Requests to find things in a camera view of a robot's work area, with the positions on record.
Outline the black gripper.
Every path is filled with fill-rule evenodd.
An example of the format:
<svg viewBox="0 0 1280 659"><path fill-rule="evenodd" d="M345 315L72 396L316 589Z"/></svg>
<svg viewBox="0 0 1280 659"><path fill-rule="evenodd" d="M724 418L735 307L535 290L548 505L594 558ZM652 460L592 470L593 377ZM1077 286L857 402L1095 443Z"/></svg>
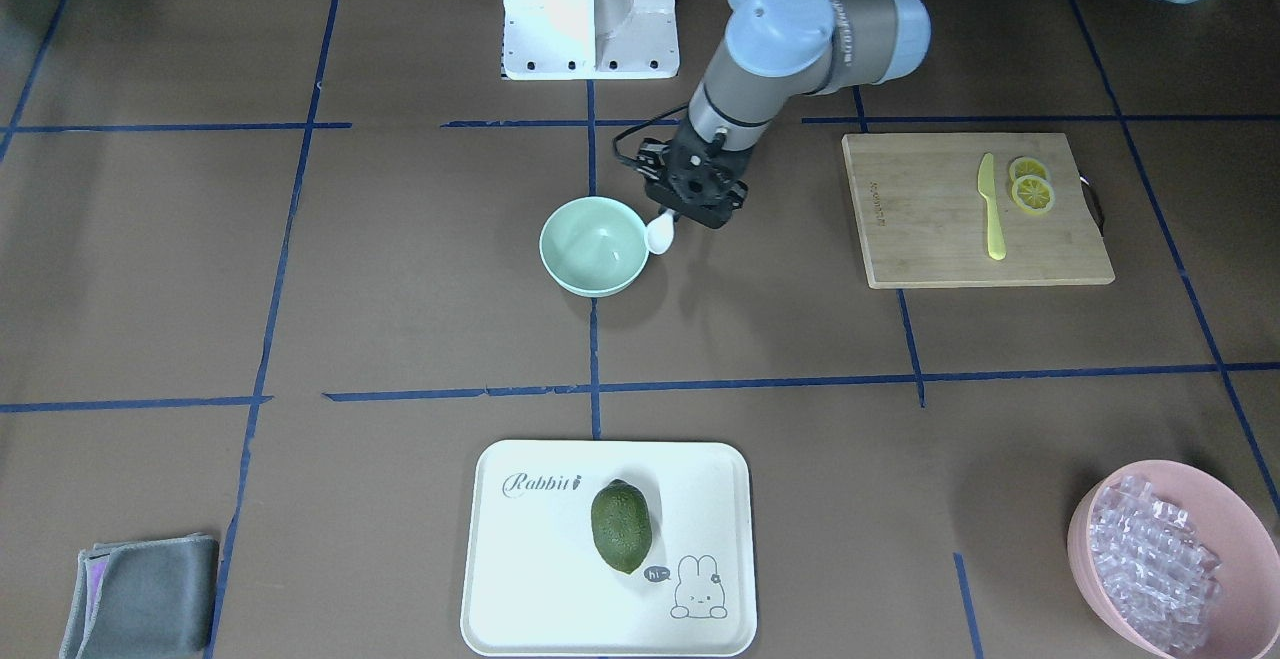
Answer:
<svg viewBox="0 0 1280 659"><path fill-rule="evenodd" d="M648 200L708 229L721 229L742 207L749 150L722 148L682 122L673 139L641 139L636 156Z"/></svg>

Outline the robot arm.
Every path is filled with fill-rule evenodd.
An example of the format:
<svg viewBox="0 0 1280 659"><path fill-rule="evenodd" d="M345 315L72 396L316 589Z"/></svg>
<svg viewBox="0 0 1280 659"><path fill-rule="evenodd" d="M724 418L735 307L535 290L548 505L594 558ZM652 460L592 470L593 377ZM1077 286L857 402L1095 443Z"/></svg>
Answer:
<svg viewBox="0 0 1280 659"><path fill-rule="evenodd" d="M623 163L659 205L650 229L686 218L724 226L748 197L755 145L794 97L883 84L920 67L932 22L923 0L727 0L723 38L671 139ZM1190 4L1198 0L1162 0Z"/></svg>

